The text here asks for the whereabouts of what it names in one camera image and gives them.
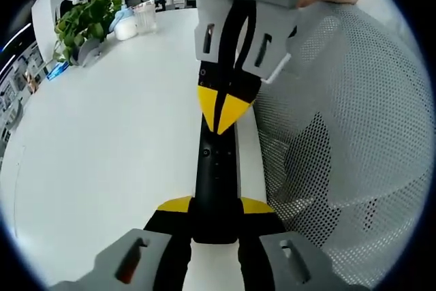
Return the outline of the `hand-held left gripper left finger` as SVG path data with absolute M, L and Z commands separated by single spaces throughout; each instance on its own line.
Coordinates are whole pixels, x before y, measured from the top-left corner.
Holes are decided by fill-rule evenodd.
M 132 229 L 95 257 L 91 271 L 51 290 L 182 290 L 191 260 L 193 198 L 157 207 L 143 229 Z

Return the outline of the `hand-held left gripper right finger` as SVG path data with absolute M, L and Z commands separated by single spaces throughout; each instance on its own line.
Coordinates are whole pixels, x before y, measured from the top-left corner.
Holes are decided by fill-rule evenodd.
M 285 231 L 265 202 L 240 199 L 238 261 L 245 290 L 367 290 L 349 284 L 332 260 L 297 232 Z

